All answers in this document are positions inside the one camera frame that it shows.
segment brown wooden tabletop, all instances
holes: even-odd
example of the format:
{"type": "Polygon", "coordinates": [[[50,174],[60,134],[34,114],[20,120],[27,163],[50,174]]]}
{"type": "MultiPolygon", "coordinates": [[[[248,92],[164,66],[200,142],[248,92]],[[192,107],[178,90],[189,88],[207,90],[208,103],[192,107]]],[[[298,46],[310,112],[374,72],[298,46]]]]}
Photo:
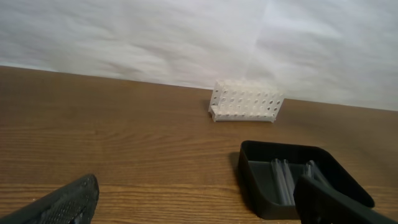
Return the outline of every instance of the brown wooden tabletop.
{"type": "Polygon", "coordinates": [[[299,223],[251,211],[251,139],[319,146],[398,221],[398,112],[285,100],[277,121],[214,123],[210,90],[0,67],[0,216],[83,174],[92,223],[299,223]]]}

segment white backdrop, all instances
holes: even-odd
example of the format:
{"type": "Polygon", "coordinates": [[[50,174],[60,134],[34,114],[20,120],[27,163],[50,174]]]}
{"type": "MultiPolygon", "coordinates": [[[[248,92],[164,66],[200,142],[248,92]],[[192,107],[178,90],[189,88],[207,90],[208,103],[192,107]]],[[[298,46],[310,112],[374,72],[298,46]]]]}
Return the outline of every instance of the white backdrop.
{"type": "Polygon", "coordinates": [[[396,0],[0,1],[0,64],[398,110],[396,0]]]}

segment black plastic container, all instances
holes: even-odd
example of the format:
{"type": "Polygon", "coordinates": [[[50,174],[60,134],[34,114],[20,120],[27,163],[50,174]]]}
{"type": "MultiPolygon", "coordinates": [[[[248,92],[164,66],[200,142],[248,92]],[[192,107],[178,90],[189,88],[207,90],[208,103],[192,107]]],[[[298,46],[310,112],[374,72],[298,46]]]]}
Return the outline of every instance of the black plastic container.
{"type": "Polygon", "coordinates": [[[241,171],[256,214],[264,219],[299,219],[294,206],[281,205],[274,182],[271,160],[289,161],[295,182],[303,174],[305,163],[313,160],[332,187],[369,207],[372,197],[325,150],[313,146],[299,146],[271,142],[244,141],[239,155],[241,171]]]}

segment wood grain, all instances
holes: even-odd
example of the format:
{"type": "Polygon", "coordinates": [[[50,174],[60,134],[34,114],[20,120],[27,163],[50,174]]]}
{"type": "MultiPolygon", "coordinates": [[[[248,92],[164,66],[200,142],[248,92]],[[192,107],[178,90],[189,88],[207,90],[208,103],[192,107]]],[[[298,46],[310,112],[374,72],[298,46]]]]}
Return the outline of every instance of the wood grain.
{"type": "Polygon", "coordinates": [[[93,223],[261,220],[239,145],[320,146],[398,221],[398,113],[285,100],[274,123],[212,122],[210,90],[0,67],[0,216],[94,173],[93,223]]]}

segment white sheet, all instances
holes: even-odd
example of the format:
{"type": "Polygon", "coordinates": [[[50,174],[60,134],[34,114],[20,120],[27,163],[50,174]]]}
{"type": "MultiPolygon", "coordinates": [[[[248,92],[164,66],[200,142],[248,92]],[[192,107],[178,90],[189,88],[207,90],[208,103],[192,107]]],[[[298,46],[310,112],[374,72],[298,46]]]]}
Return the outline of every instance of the white sheet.
{"type": "Polygon", "coordinates": [[[398,110],[396,0],[0,1],[0,64],[398,110]]]}

